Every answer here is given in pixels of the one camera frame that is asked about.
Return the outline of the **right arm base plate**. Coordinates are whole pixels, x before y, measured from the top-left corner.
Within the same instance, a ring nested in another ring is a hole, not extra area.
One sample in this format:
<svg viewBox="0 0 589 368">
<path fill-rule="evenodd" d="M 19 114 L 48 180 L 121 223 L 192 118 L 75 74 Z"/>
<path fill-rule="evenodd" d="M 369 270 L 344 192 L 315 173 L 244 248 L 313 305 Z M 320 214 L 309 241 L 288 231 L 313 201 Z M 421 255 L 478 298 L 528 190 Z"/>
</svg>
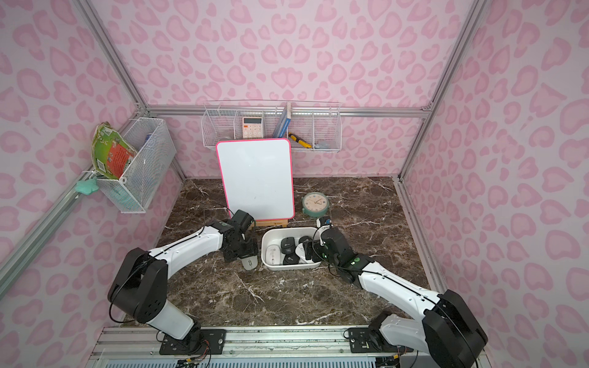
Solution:
<svg viewBox="0 0 589 368">
<path fill-rule="evenodd" d="M 344 332 L 344 338 L 348 341 L 353 354 L 406 354 L 414 351 L 409 347 L 388 343 L 378 331 L 369 327 L 348 328 Z"/>
</svg>

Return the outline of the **white storage box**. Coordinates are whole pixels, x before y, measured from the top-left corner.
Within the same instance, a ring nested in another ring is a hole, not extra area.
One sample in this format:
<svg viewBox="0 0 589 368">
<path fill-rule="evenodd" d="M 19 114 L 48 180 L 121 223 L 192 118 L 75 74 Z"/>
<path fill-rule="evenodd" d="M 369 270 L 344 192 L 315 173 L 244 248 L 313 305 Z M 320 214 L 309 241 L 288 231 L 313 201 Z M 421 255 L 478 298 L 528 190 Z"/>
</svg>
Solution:
<svg viewBox="0 0 589 368">
<path fill-rule="evenodd" d="M 271 271 L 293 271 L 317 268 L 321 262 L 307 259 L 300 239 L 318 240 L 316 228 L 277 228 L 267 231 L 262 237 L 262 264 Z"/>
</svg>

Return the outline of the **grey computer mouse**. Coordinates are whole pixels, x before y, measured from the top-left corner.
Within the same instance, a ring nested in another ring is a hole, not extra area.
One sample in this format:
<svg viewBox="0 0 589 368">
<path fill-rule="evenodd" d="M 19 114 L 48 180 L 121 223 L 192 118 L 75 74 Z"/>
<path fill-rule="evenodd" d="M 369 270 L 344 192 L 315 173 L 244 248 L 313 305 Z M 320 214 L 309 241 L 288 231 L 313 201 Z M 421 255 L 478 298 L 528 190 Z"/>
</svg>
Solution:
<svg viewBox="0 0 589 368">
<path fill-rule="evenodd" d="M 240 259 L 240 261 L 246 271 L 255 270 L 259 265 L 259 259 L 256 255 Z"/>
</svg>

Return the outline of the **black mouse rounded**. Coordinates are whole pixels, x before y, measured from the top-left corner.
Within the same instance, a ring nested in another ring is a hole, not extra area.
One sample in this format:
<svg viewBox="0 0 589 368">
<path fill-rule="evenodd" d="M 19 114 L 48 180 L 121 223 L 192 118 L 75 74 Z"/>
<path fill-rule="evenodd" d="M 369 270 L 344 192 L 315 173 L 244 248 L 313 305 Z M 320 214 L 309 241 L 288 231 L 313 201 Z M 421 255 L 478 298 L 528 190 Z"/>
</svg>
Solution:
<svg viewBox="0 0 589 368">
<path fill-rule="evenodd" d="M 298 243 L 299 244 L 302 244 L 302 245 L 312 244 L 313 243 L 313 238 L 311 236 L 302 236 L 298 240 Z"/>
</svg>

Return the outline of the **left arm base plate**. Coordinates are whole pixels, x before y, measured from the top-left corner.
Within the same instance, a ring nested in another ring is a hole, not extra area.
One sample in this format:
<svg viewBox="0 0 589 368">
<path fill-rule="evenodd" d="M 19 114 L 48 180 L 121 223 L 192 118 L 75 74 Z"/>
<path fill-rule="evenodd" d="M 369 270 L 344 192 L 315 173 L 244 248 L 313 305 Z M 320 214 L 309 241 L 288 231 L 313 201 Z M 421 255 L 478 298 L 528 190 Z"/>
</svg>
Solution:
<svg viewBox="0 0 589 368">
<path fill-rule="evenodd" d="M 225 346 L 226 335 L 227 330 L 225 329 L 196 329 L 190 331 L 182 340 L 165 334 L 160 345 L 159 355 L 197 357 L 205 352 L 220 355 Z"/>
</svg>

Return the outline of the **black slim mouse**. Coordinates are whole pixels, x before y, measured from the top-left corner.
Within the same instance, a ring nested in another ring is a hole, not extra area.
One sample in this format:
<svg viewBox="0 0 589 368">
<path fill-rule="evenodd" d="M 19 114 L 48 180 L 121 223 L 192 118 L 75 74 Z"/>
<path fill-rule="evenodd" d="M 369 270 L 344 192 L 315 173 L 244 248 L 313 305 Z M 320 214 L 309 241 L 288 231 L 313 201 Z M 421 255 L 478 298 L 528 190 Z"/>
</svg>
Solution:
<svg viewBox="0 0 589 368">
<path fill-rule="evenodd" d="M 298 265 L 299 257 L 295 253 L 291 253 L 289 255 L 285 255 L 282 265 Z"/>
</svg>

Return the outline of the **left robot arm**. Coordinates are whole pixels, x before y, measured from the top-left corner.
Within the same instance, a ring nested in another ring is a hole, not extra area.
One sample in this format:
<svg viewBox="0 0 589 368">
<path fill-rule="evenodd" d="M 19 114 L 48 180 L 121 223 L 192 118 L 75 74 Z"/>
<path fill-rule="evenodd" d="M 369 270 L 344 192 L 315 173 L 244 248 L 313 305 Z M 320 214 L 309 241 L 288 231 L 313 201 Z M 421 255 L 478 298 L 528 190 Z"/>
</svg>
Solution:
<svg viewBox="0 0 589 368">
<path fill-rule="evenodd" d="M 226 262 L 239 260 L 247 270 L 257 267 L 259 247 L 248 230 L 255 223 L 239 210 L 231 218 L 212 220 L 195 233 L 152 250 L 129 251 L 107 294 L 111 305 L 140 324 L 174 340 L 196 340 L 197 322 L 167 298 L 168 280 L 205 255 L 219 251 Z"/>
</svg>

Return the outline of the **black mouse with logo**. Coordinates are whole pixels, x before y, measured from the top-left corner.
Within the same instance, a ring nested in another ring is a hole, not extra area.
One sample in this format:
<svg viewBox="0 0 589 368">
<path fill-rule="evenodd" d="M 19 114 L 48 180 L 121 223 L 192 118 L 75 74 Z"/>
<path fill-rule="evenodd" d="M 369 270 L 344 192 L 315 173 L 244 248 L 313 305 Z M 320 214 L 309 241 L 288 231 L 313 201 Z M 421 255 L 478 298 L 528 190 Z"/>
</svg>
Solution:
<svg viewBox="0 0 589 368">
<path fill-rule="evenodd" d="M 281 240 L 281 252 L 284 255 L 291 255 L 295 253 L 296 243 L 294 237 L 286 237 Z"/>
</svg>

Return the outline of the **small white mouse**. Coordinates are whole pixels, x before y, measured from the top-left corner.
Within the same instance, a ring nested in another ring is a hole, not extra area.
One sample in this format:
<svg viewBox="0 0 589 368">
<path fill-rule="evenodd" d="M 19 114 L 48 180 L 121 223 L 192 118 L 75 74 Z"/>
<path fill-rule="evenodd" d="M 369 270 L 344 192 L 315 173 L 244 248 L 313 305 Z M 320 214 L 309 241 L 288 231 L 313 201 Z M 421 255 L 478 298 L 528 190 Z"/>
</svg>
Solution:
<svg viewBox="0 0 589 368">
<path fill-rule="evenodd" d="M 265 252 L 265 260 L 268 265 L 277 266 L 282 264 L 282 251 L 278 245 L 269 245 Z"/>
</svg>

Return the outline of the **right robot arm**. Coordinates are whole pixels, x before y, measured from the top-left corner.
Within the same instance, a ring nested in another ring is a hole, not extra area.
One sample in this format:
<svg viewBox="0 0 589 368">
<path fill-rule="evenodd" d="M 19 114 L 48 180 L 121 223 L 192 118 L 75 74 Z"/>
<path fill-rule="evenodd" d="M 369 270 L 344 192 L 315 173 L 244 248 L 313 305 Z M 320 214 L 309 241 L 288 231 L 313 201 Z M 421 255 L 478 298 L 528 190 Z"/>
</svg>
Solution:
<svg viewBox="0 0 589 368">
<path fill-rule="evenodd" d="M 428 354 L 440 367 L 478 364 L 489 338 L 464 299 L 450 289 L 431 291 L 387 270 L 372 257 L 355 252 L 343 233 L 322 226 L 299 244 L 314 261 L 334 268 L 344 282 L 400 308 L 405 318 L 383 312 L 371 322 L 374 337 Z"/>
</svg>

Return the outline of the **white computer mouse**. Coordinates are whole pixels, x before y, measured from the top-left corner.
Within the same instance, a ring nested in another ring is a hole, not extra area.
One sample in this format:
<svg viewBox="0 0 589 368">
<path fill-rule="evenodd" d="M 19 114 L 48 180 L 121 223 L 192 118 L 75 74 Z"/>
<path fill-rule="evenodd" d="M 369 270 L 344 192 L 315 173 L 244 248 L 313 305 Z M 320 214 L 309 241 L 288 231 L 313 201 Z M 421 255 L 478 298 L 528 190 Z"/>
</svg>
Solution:
<svg viewBox="0 0 589 368">
<path fill-rule="evenodd" d="M 308 264 L 308 260 L 306 259 L 305 247 L 302 243 L 296 246 L 294 253 L 299 257 L 299 264 Z"/>
</svg>

